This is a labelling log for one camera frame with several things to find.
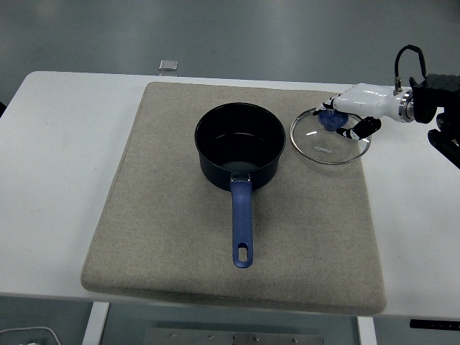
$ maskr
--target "black mount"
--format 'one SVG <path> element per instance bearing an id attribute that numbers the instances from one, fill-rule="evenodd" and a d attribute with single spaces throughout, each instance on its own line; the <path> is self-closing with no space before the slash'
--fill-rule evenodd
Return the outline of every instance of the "black mount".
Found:
<path id="1" fill-rule="evenodd" d="M 444 112 L 436 117 L 439 131 L 428 132 L 430 143 L 460 169 L 460 76 L 430 74 L 422 83 L 410 79 L 413 90 L 414 118 L 427 124 L 437 107 Z"/>

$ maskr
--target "white cable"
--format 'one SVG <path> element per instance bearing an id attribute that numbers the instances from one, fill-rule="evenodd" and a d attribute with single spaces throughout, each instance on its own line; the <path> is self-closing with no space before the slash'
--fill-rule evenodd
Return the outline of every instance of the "white cable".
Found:
<path id="1" fill-rule="evenodd" d="M 7 328 L 7 329 L 4 329 L 2 331 L 0 331 L 0 334 L 2 333 L 6 333 L 6 332 L 11 332 L 11 331 L 29 331 L 31 329 L 46 329 L 47 331 L 50 331 L 53 336 L 55 337 L 56 339 L 56 342 L 57 342 L 57 345 L 62 345 L 58 339 L 58 336 L 56 335 L 56 333 L 51 329 L 51 328 L 48 328 L 48 327 L 44 327 L 44 326 L 37 326 L 37 327 L 21 327 L 21 328 Z"/>

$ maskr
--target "glass lid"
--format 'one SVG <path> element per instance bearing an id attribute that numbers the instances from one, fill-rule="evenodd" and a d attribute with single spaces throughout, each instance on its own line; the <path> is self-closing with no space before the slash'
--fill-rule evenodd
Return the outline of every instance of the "glass lid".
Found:
<path id="1" fill-rule="evenodd" d="M 369 149 L 371 136 L 361 140 L 346 138 L 337 128 L 351 129 L 362 119 L 353 114 L 310 109 L 297 116 L 290 126 L 290 141 L 305 157 L 322 164 L 344 164 L 361 157 Z"/>

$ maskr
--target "black cable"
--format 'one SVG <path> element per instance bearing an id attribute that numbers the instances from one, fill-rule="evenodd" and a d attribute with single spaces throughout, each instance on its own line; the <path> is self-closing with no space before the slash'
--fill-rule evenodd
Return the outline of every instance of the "black cable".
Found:
<path id="1" fill-rule="evenodd" d="M 426 77 L 426 67 L 425 67 L 425 58 L 423 57 L 423 52 L 419 47 L 416 47 L 415 45 L 406 45 L 403 49 L 399 51 L 399 53 L 396 55 L 396 61 L 395 61 L 395 78 L 398 78 L 400 76 L 400 69 L 399 69 L 399 64 L 400 64 L 400 58 L 401 55 L 406 51 L 406 50 L 412 50 L 413 52 L 418 53 L 418 59 L 420 61 L 420 69 L 422 70 L 422 76 L 423 78 Z"/>

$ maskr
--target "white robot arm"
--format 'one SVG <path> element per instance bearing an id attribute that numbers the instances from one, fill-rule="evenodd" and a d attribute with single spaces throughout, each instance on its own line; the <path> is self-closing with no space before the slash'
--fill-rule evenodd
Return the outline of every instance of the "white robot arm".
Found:
<path id="1" fill-rule="evenodd" d="M 410 88 L 403 90 L 399 76 L 399 59 L 403 52 L 418 53 L 423 82 L 409 79 Z M 326 130 L 349 139 L 360 140 L 375 133 L 388 116 L 398 122 L 427 124 L 436 114 L 437 107 L 444 112 L 436 118 L 439 131 L 428 132 L 430 143 L 452 163 L 460 168 L 460 76 L 426 75 L 425 60 L 419 47 L 406 45 L 395 61 L 395 87 L 356 84 L 347 91 L 331 97 L 318 106 L 313 115 Z M 348 114 L 362 118 L 353 128 L 344 129 Z"/>

